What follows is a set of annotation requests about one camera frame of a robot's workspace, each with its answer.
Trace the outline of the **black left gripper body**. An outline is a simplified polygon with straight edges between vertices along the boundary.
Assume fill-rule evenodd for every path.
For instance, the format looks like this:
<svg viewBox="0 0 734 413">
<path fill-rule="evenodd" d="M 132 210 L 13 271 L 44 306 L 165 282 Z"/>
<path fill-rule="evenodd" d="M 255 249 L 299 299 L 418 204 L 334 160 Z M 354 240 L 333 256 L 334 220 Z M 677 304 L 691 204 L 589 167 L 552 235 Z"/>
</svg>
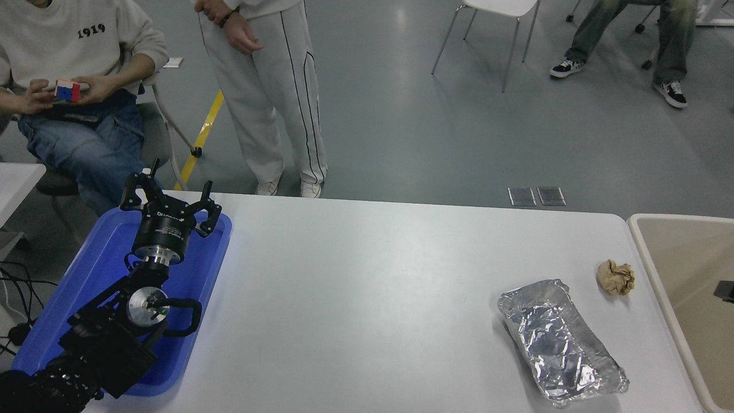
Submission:
<svg viewBox="0 0 734 413">
<path fill-rule="evenodd" d="M 142 209 L 132 252 L 139 259 L 162 256 L 167 262 L 183 262 L 196 225 L 195 214 L 191 211 L 150 212 Z"/>
</svg>

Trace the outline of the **seated person's left hand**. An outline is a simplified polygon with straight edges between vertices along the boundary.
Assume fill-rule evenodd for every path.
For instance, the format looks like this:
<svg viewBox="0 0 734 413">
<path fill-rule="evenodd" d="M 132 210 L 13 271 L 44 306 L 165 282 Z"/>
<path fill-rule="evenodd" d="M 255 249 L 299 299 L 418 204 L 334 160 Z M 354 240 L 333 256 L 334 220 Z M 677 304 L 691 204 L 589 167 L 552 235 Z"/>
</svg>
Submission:
<svg viewBox="0 0 734 413">
<path fill-rule="evenodd" d="M 79 76 L 71 78 L 71 81 L 86 84 L 88 86 L 87 92 L 82 94 L 79 101 L 76 102 L 78 105 L 87 104 L 99 104 L 108 97 L 110 97 L 115 91 L 118 91 L 126 82 L 118 75 L 94 75 L 94 76 Z"/>
</svg>

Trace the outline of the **seated person's right hand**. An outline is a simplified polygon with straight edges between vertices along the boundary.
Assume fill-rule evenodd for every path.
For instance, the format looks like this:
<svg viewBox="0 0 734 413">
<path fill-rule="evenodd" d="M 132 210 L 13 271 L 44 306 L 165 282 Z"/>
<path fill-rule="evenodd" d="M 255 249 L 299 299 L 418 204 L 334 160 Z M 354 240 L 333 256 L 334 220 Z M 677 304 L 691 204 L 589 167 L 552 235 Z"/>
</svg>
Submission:
<svg viewBox="0 0 734 413">
<path fill-rule="evenodd" d="M 36 115 L 42 111 L 52 109 L 54 102 L 53 92 L 47 91 L 47 79 L 32 79 L 23 96 L 17 112 L 24 115 Z"/>
</svg>

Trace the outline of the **standing person's right hand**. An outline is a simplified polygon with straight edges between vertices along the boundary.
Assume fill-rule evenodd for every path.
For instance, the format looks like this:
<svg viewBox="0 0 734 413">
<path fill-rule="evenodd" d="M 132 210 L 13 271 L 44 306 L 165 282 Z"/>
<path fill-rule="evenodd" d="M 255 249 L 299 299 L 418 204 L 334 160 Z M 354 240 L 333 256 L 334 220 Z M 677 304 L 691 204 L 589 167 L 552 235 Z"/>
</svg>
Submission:
<svg viewBox="0 0 734 413">
<path fill-rule="evenodd" d="M 241 54 L 252 54 L 264 49 L 264 45 L 255 37 L 254 31 L 244 16 L 232 11 L 222 27 L 228 44 Z"/>
</svg>

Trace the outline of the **standing person's left hand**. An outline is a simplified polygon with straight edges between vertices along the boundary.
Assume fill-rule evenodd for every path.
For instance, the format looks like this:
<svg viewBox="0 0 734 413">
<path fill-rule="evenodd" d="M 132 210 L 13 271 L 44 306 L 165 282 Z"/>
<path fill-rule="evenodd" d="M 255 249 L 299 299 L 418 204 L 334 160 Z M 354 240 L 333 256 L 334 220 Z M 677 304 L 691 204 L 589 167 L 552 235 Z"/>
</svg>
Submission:
<svg viewBox="0 0 734 413">
<path fill-rule="evenodd" d="M 221 0 L 199 0 L 194 1 L 194 10 L 197 13 L 204 13 L 209 21 L 212 21 L 215 25 L 219 25 L 231 13 L 232 8 Z"/>
</svg>

